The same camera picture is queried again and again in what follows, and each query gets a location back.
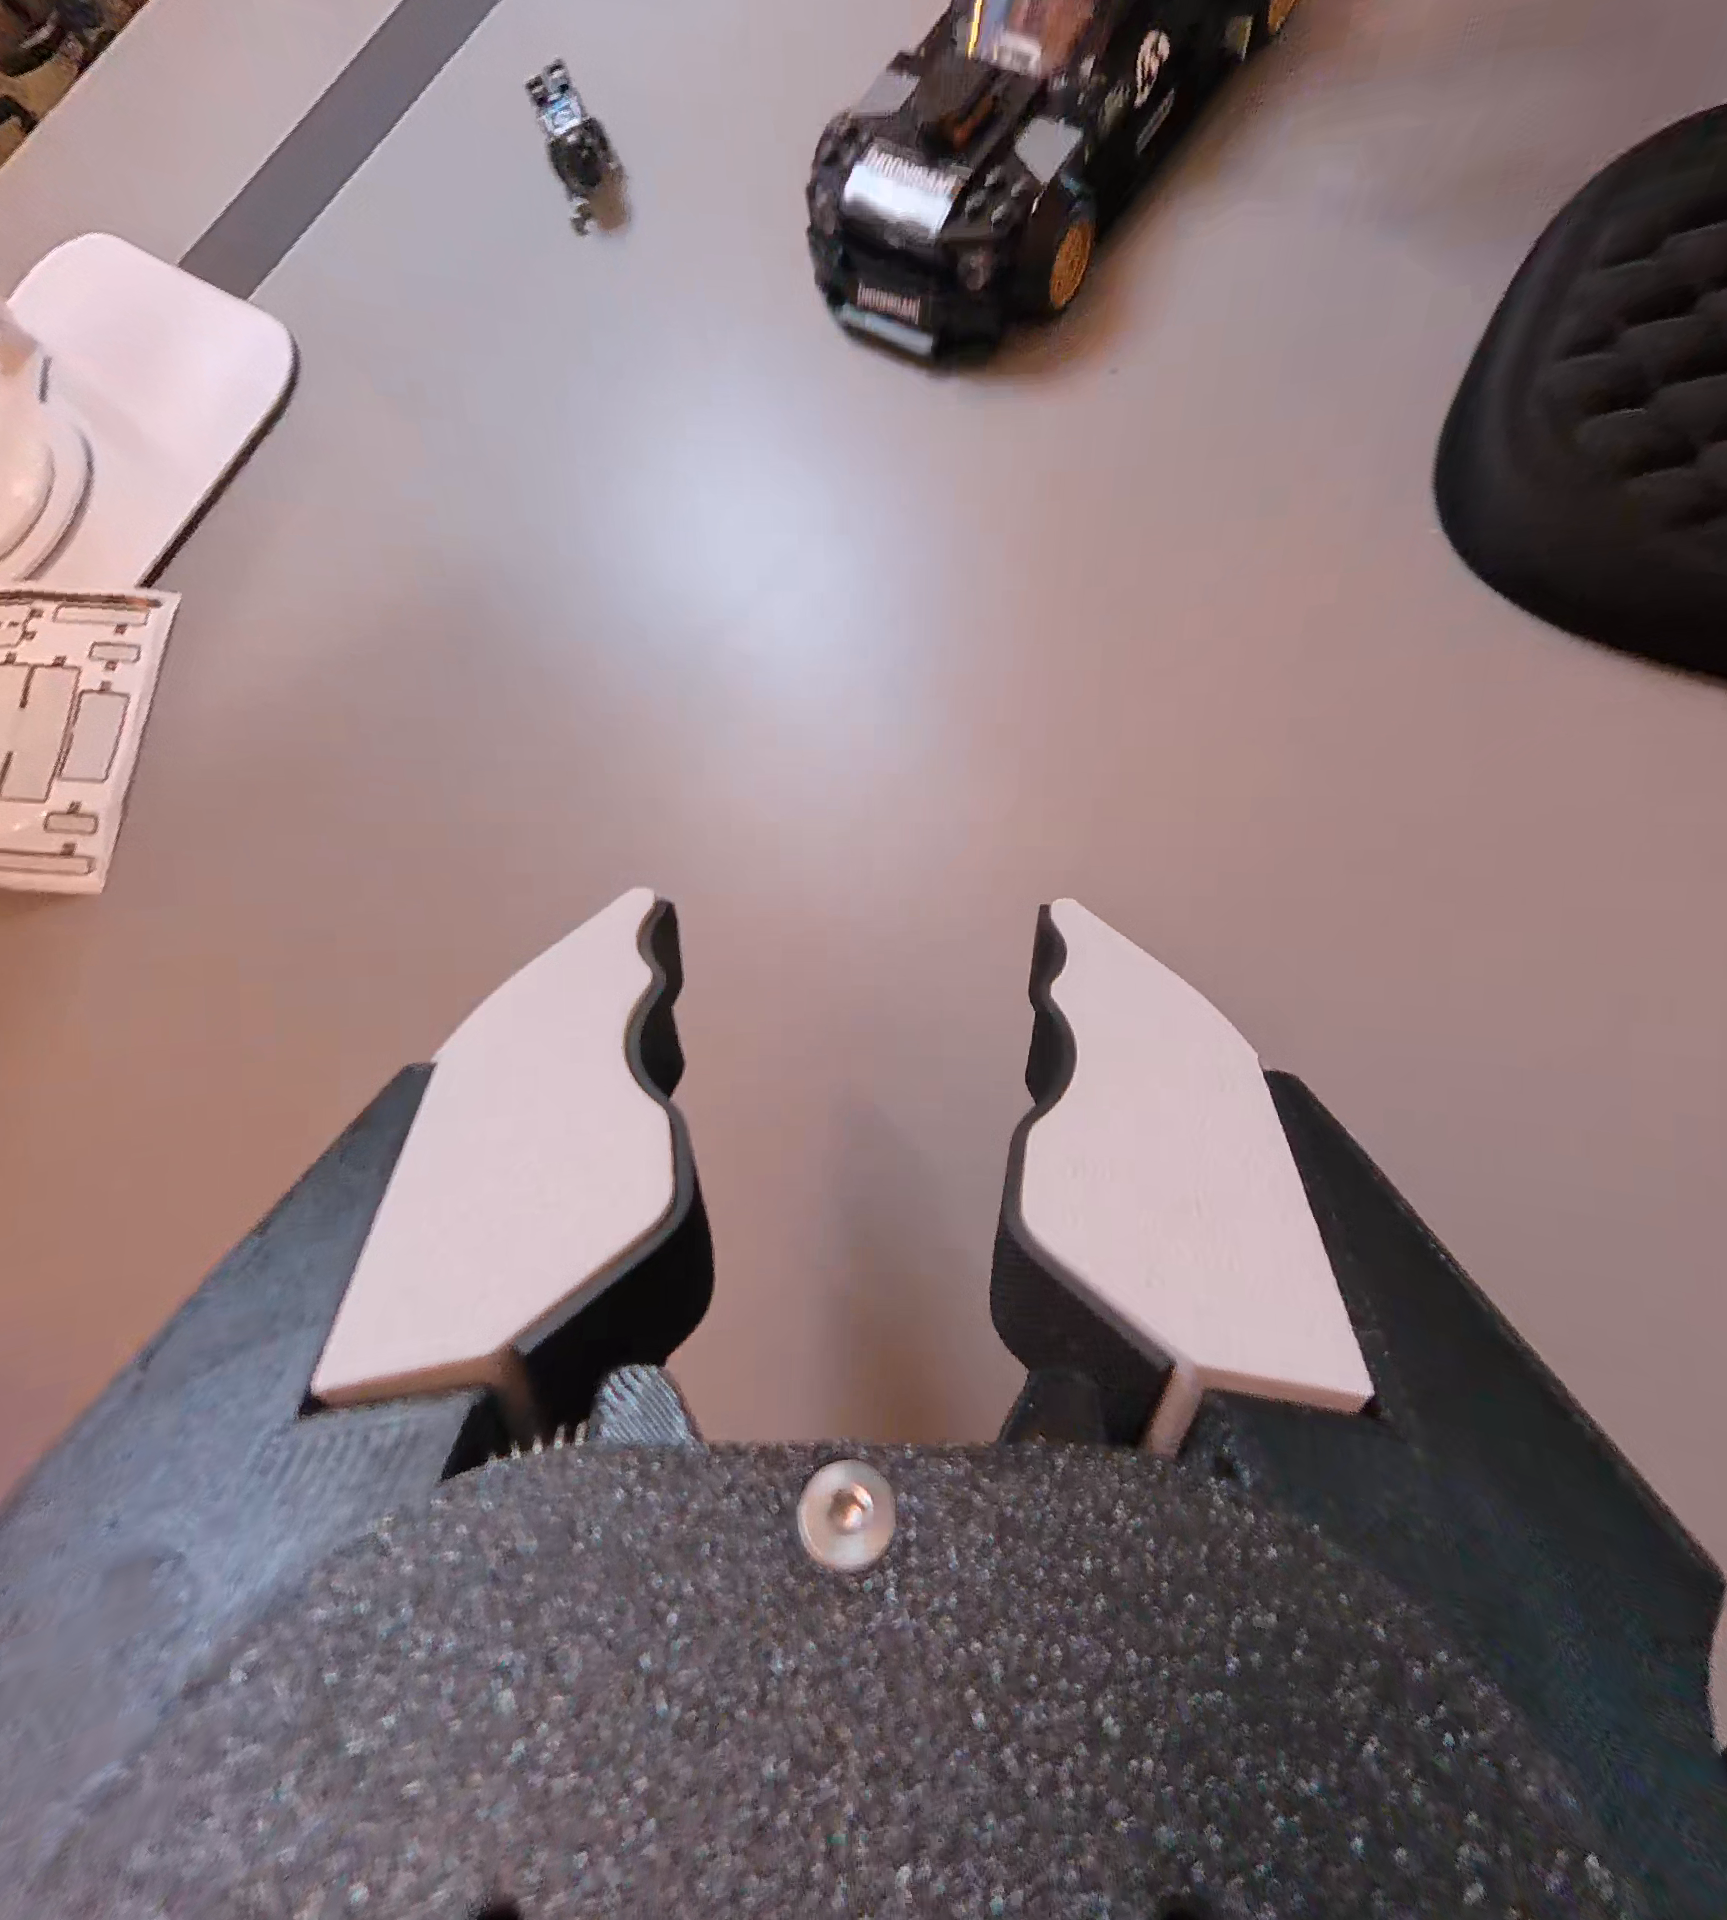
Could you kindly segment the black lego car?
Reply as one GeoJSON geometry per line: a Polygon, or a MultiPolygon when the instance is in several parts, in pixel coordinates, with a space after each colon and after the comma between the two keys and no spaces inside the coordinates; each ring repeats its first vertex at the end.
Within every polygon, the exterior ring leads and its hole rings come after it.
{"type": "Polygon", "coordinates": [[[807,248],[839,326],[933,359],[1061,316],[1105,224],[1293,2],[957,2],[823,127],[807,248]]]}

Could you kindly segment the white sticker sheet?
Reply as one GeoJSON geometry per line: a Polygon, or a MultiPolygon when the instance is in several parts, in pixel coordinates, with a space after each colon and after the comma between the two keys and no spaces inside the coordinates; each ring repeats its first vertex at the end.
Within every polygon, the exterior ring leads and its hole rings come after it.
{"type": "Polygon", "coordinates": [[[107,885],[179,601],[0,587],[0,891],[107,885]]]}

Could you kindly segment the small black lego piece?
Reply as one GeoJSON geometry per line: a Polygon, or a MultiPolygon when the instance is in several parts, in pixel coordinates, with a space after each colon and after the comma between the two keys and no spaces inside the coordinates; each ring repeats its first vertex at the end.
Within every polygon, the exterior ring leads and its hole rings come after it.
{"type": "Polygon", "coordinates": [[[547,157],[565,194],[571,228],[619,229],[627,220],[621,163],[603,121],[587,108],[563,60],[525,81],[547,157]]]}

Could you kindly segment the black dimpled wrist rest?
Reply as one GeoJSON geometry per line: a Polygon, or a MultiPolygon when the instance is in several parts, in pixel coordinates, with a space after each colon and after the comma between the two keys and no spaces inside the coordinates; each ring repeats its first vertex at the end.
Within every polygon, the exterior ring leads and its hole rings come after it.
{"type": "Polygon", "coordinates": [[[1727,684],[1727,104],[1549,221],[1455,390],[1433,498],[1513,605],[1727,684]]]}

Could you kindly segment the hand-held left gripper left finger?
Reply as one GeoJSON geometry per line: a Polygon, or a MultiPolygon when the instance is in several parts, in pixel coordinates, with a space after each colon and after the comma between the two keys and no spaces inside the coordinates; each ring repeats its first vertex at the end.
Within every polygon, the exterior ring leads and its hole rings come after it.
{"type": "Polygon", "coordinates": [[[713,1291],[675,1091],[675,906],[631,888],[445,1039],[309,1379],[343,1407],[487,1394],[509,1437],[593,1413],[713,1291]]]}

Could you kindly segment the white booklet stand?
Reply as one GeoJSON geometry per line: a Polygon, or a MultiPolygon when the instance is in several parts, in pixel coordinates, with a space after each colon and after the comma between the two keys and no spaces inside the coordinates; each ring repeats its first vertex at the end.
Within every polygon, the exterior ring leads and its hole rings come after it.
{"type": "Polygon", "coordinates": [[[155,577],[277,416],[289,330],[93,231],[0,292],[0,589],[155,577]]]}

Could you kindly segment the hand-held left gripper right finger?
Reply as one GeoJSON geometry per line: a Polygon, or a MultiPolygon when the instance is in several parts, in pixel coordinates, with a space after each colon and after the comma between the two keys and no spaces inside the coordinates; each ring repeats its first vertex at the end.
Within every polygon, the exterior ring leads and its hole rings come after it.
{"type": "Polygon", "coordinates": [[[1255,1048],[1073,900],[1039,908],[989,1308],[1007,1437],[1175,1453],[1203,1397],[1357,1418],[1367,1359],[1255,1048]]]}

